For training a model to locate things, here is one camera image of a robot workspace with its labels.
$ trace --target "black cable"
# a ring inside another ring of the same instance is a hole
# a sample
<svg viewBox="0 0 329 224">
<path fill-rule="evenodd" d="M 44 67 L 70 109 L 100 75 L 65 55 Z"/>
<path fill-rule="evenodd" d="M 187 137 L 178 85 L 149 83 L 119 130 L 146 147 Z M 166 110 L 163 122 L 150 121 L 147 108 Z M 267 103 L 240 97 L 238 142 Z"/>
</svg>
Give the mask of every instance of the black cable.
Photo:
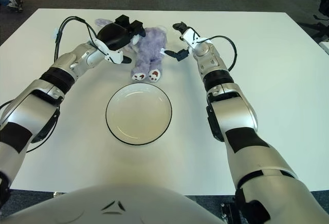
<svg viewBox="0 0 329 224">
<path fill-rule="evenodd" d="M 56 36 L 56 41 L 55 41 L 55 54 L 54 54 L 54 61 L 56 61 L 58 59 L 58 54 L 59 54 L 59 48 L 60 48 L 60 42 L 61 42 L 61 39 L 62 39 L 62 35 L 63 35 L 63 30 L 66 26 L 66 24 L 72 20 L 75 20 L 75 21 L 79 21 L 83 24 L 85 24 L 87 26 L 87 29 L 88 29 L 88 33 L 89 33 L 89 37 L 90 37 L 90 40 L 91 40 L 91 45 L 98 49 L 103 55 L 106 55 L 102 50 L 100 50 L 94 43 L 93 41 L 93 38 L 92 38 L 92 35 L 91 35 L 91 32 L 90 30 L 93 32 L 94 36 L 97 37 L 97 34 L 95 33 L 94 29 L 90 26 L 90 24 L 88 24 L 84 19 L 80 18 L 80 17 L 77 17 L 77 16 L 70 16 L 70 17 L 67 17 L 60 25 L 59 29 L 58 29 L 58 33 L 57 33 L 57 36 Z"/>
<path fill-rule="evenodd" d="M 207 40 L 211 40 L 211 39 L 214 39 L 214 38 L 224 38 L 224 39 L 226 39 L 231 44 L 231 46 L 232 46 L 232 48 L 234 50 L 234 59 L 233 59 L 233 62 L 231 64 L 231 66 L 228 68 L 228 71 L 231 71 L 233 69 L 233 67 L 235 66 L 235 64 L 236 64 L 237 51 L 236 51 L 236 46 L 235 46 L 234 42 L 230 38 L 228 38 L 228 37 L 226 37 L 224 35 L 215 35 L 215 36 L 212 36 L 210 38 L 207 38 L 207 39 L 204 39 L 202 41 L 199 41 L 197 43 L 203 43 L 203 42 L 205 42 Z"/>
<path fill-rule="evenodd" d="M 31 151 L 33 151 L 33 150 L 36 150 L 36 149 L 39 148 L 41 145 L 43 145 L 45 142 L 47 142 L 47 140 L 50 138 L 51 134 L 53 133 L 53 131 L 54 131 L 55 128 L 56 128 L 57 121 L 58 121 L 58 118 L 57 118 L 57 120 L 55 121 L 55 124 L 53 125 L 51 132 L 48 134 L 48 137 L 45 138 L 45 139 L 43 140 L 43 142 L 42 142 L 41 144 L 39 144 L 37 147 L 34 147 L 34 148 L 30 149 L 30 150 L 27 151 L 26 153 L 29 153 L 29 152 L 31 152 Z"/>
<path fill-rule="evenodd" d="M 87 26 L 88 34 L 89 34 L 89 37 L 90 37 L 90 40 L 91 40 L 91 45 L 92 45 L 93 47 L 95 47 L 97 50 L 99 50 L 100 52 L 102 52 L 102 54 L 106 55 L 106 54 L 105 54 L 102 50 L 100 50 L 100 49 L 96 46 L 96 44 L 94 43 L 94 40 L 93 40 L 93 37 L 92 37 L 92 34 L 91 34 L 90 31 L 93 32 L 93 34 L 94 34 L 95 37 L 97 37 L 97 35 L 96 35 L 94 29 L 90 26 L 90 24 L 88 24 L 84 19 L 82 19 L 82 18 L 80 18 L 80 17 L 77 17 L 77 16 L 70 16 L 70 17 L 67 17 L 67 18 L 61 23 L 61 25 L 60 25 L 60 27 L 59 27 L 59 29 L 58 29 L 58 33 L 57 33 L 56 41 L 55 41 L 54 62 L 58 59 L 58 53 L 59 53 L 60 42 L 61 42 L 61 39 L 62 39 L 63 30 L 64 30 L 66 24 L 67 24 L 68 22 L 72 21 L 72 20 L 76 20 L 76 21 L 82 22 L 82 23 L 84 23 L 84 24 Z M 2 104 L 2 105 L 0 106 L 0 110 L 1 110 L 4 106 L 6 106 L 6 105 L 8 105 L 9 103 L 11 103 L 12 101 L 13 101 L 13 100 L 10 100 L 10 101 L 8 101 L 8 102 Z M 42 143 L 39 144 L 38 146 L 36 146 L 36 147 L 34 147 L 34 148 L 28 150 L 26 153 L 29 153 L 29 152 L 31 152 L 31 151 L 33 151 L 33 150 L 36 150 L 36 149 L 39 148 L 41 145 L 43 145 L 43 144 L 44 144 L 44 143 L 50 138 L 50 136 L 52 135 L 53 131 L 54 131 L 55 128 L 56 128 L 57 122 L 58 122 L 58 117 L 57 117 L 57 119 L 56 119 L 56 121 L 55 121 L 55 123 L 54 123 L 54 125 L 53 125 L 53 127 L 52 127 L 51 132 L 50 132 L 50 133 L 48 134 L 48 136 L 42 141 Z"/>
<path fill-rule="evenodd" d="M 8 105 L 9 103 L 11 103 L 13 100 L 10 100 L 10 101 L 8 101 L 8 102 L 5 102 L 4 104 L 2 104 L 1 106 L 0 106 L 0 110 L 4 107 L 4 106 L 6 106 L 6 105 Z"/>
<path fill-rule="evenodd" d="M 185 31 L 187 31 L 188 29 L 192 29 L 192 30 L 194 31 L 194 33 L 193 33 L 193 40 L 195 40 L 195 34 L 197 34 L 197 36 L 200 37 L 200 35 L 199 35 L 199 34 L 193 29 L 193 27 L 187 26 Z"/>
</svg>

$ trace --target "stuffed animal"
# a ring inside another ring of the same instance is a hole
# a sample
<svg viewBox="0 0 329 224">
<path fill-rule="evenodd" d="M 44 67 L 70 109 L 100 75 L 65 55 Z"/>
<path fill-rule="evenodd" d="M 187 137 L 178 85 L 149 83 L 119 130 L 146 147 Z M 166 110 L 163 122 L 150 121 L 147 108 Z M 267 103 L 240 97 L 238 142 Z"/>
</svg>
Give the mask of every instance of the stuffed animal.
<svg viewBox="0 0 329 224">
<path fill-rule="evenodd" d="M 95 24 L 101 28 L 112 23 L 110 20 L 99 18 Z M 157 82 L 162 74 L 162 59 L 164 54 L 161 49 L 166 47 L 167 35 L 164 27 L 145 28 L 146 36 L 136 35 L 125 46 L 128 51 L 137 53 L 136 64 L 132 69 L 133 80 L 144 80 L 146 77 L 151 82 Z"/>
</svg>

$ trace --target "black joint cover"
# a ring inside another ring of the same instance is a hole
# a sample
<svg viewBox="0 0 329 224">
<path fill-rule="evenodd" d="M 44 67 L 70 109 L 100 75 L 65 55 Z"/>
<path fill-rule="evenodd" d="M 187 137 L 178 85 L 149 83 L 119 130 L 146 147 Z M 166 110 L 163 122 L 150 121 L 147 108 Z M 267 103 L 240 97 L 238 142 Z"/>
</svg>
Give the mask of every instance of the black joint cover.
<svg viewBox="0 0 329 224">
<path fill-rule="evenodd" d="M 258 137 L 255 130 L 250 127 L 241 127 L 228 130 L 226 132 L 226 137 L 234 153 L 250 146 L 269 147 L 265 141 Z"/>
<path fill-rule="evenodd" d="M 8 122 L 0 130 L 0 141 L 13 147 L 18 153 L 26 146 L 31 136 L 32 133 L 28 129 L 13 122 Z"/>
<path fill-rule="evenodd" d="M 68 72 L 57 67 L 50 67 L 39 79 L 53 84 L 64 94 L 66 94 L 75 83 L 74 78 Z"/>
<path fill-rule="evenodd" d="M 284 176 L 288 176 L 290 178 L 295 178 L 293 175 L 291 175 L 290 173 L 288 173 L 287 171 L 283 171 L 283 170 L 280 170 L 281 174 L 284 175 Z"/>
<path fill-rule="evenodd" d="M 241 186 L 243 186 L 243 184 L 246 183 L 247 181 L 249 181 L 250 179 L 257 178 L 257 177 L 260 177 L 260 176 L 263 176 L 263 175 L 264 174 L 263 174 L 262 170 L 251 172 L 251 173 L 243 176 L 239 180 L 239 182 L 237 183 L 237 188 L 240 188 Z"/>
<path fill-rule="evenodd" d="M 211 129 L 211 132 L 212 132 L 214 138 L 221 142 L 224 142 L 224 138 L 223 138 L 220 126 L 218 124 L 217 117 L 216 117 L 214 111 L 212 110 L 211 104 L 209 104 L 209 106 L 207 106 L 206 109 L 207 109 L 207 113 L 208 113 L 209 126 L 210 126 L 210 129 Z"/>
<path fill-rule="evenodd" d="M 51 118 L 48 120 L 48 122 L 45 124 L 45 126 L 41 129 L 41 131 L 32 139 L 31 143 L 36 143 L 39 142 L 49 134 L 51 128 L 55 125 L 57 122 L 59 116 L 60 116 L 60 111 L 58 108 L 55 110 L 54 114 L 51 116 Z"/>
<path fill-rule="evenodd" d="M 240 95 L 237 92 L 228 92 L 228 93 L 224 93 L 224 94 L 221 94 L 218 96 L 214 96 L 212 93 L 209 93 L 207 95 L 207 101 L 208 101 L 208 103 L 213 103 L 213 102 L 227 100 L 227 99 L 239 97 L 239 96 Z"/>
<path fill-rule="evenodd" d="M 235 192 L 235 204 L 249 224 L 263 224 L 271 219 L 261 202 L 257 200 L 246 202 L 243 189 L 237 189 Z"/>
<path fill-rule="evenodd" d="M 203 79 L 206 91 L 220 84 L 234 83 L 230 73 L 226 70 L 215 70 L 206 74 Z"/>
<path fill-rule="evenodd" d="M 57 99 L 51 97 L 50 95 L 48 95 L 47 93 L 44 93 L 43 91 L 39 90 L 39 89 L 35 89 L 31 92 L 32 95 L 39 97 L 40 99 L 50 103 L 51 105 L 55 106 L 55 107 L 59 107 L 60 104 L 63 102 L 64 97 L 58 97 Z"/>
<path fill-rule="evenodd" d="M 3 173 L 0 172 L 0 208 L 8 201 L 10 197 L 10 190 L 9 190 L 9 179 Z"/>
</svg>

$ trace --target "teddy bear ear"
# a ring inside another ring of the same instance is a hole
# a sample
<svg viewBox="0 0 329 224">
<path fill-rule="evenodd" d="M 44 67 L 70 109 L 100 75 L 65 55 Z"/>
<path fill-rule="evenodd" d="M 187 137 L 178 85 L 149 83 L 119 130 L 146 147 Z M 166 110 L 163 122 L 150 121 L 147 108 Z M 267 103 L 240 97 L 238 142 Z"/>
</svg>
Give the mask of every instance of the teddy bear ear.
<svg viewBox="0 0 329 224">
<path fill-rule="evenodd" d="M 133 43 L 133 45 L 135 45 L 136 43 L 138 43 L 138 41 L 139 41 L 139 35 L 135 35 L 135 36 L 133 37 L 133 39 L 132 39 L 132 43 Z"/>
<path fill-rule="evenodd" d="M 104 27 L 105 25 L 108 25 L 110 23 L 113 23 L 111 20 L 106 20 L 103 18 L 98 18 L 95 20 L 95 25 L 99 26 L 99 27 Z"/>
<path fill-rule="evenodd" d="M 158 25 L 156 28 L 159 28 L 160 30 L 162 30 L 164 33 L 167 33 L 168 30 L 165 26 L 162 26 L 162 25 Z"/>
</svg>

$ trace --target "teddy bear foot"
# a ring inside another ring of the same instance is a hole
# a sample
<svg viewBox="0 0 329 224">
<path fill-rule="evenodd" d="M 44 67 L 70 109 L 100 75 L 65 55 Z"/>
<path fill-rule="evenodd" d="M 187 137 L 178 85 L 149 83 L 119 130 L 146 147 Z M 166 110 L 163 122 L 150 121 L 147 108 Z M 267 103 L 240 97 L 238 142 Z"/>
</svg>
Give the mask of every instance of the teddy bear foot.
<svg viewBox="0 0 329 224">
<path fill-rule="evenodd" d="M 145 73 L 135 73 L 133 76 L 132 76 L 132 80 L 143 80 L 144 78 L 146 77 L 146 74 Z"/>
<path fill-rule="evenodd" d="M 161 73 L 158 69 L 151 70 L 149 72 L 149 79 L 151 82 L 156 82 L 161 77 Z"/>
</svg>

